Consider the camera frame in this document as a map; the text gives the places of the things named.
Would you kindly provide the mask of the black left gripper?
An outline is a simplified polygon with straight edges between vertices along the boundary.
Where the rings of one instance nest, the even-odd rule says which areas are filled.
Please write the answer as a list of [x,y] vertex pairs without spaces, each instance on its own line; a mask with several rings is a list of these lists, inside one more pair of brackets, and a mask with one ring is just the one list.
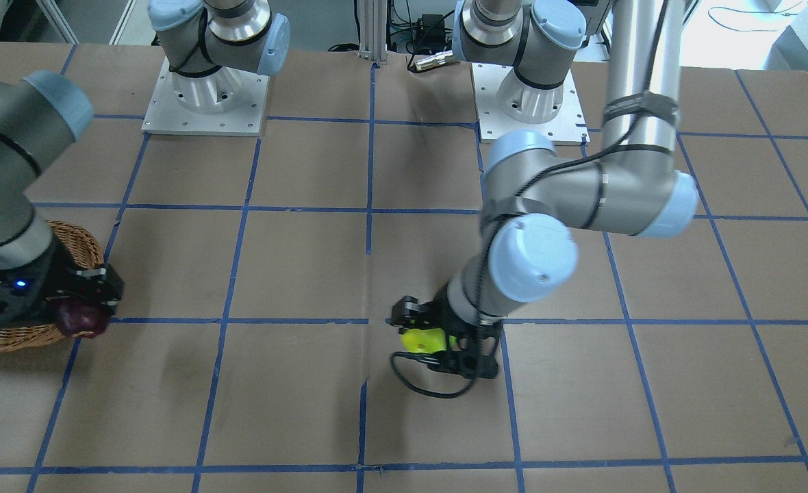
[[472,379],[493,379],[500,367],[496,359],[500,343],[501,322],[492,327],[479,327],[461,320],[453,311],[447,299],[447,285],[435,294],[434,299],[421,303],[413,296],[404,296],[391,308],[390,324],[397,327],[401,335],[407,329],[442,328],[458,339],[458,349],[435,353],[435,355],[413,355],[398,351],[396,356],[422,362],[435,372]]

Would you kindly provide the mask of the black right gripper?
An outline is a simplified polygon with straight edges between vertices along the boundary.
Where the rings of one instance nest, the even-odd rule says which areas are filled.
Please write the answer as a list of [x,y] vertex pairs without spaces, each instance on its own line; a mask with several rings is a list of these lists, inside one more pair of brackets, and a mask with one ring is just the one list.
[[67,299],[99,303],[113,316],[123,290],[125,283],[113,266],[82,268],[54,238],[35,261],[0,268],[0,329],[54,324],[56,309]]

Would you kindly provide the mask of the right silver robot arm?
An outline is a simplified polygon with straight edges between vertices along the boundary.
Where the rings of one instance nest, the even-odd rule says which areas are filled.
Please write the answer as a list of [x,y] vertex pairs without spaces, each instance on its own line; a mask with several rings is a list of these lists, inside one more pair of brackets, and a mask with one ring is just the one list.
[[[0,27],[9,8],[0,1]],[[229,83],[232,69],[272,76],[291,25],[266,1],[151,1],[151,27],[171,75]],[[57,72],[0,81],[0,329],[55,325],[66,337],[103,333],[123,297],[113,266],[81,266],[25,190],[94,118],[87,95]]]

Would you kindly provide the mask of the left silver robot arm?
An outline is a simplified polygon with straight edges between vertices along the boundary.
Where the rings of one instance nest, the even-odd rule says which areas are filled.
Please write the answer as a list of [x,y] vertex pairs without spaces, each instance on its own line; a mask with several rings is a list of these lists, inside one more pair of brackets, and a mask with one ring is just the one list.
[[490,147],[483,167],[482,246],[420,303],[404,296],[390,324],[404,346],[392,353],[473,383],[498,374],[496,346],[504,318],[545,299],[577,265],[570,229],[670,238],[697,207],[691,175],[674,166],[681,111],[683,1],[613,1],[603,147],[577,160],[555,152],[536,130],[514,130]]

